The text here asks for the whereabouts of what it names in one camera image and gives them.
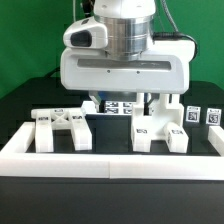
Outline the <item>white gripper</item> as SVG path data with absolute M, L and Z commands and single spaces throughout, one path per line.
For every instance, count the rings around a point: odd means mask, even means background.
M 151 116 L 157 93 L 183 94 L 189 88 L 194 40 L 153 33 L 147 18 L 83 19 L 67 28 L 63 42 L 61 82 L 90 91 L 98 113 L 105 107 L 98 91 L 143 92 L 144 114 Z

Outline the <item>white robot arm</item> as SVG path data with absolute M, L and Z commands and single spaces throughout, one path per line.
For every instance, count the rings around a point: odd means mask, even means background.
M 155 32 L 155 12 L 155 0 L 95 0 L 93 15 L 63 35 L 63 86 L 135 93 L 148 115 L 153 94 L 185 93 L 197 43 L 178 31 Z

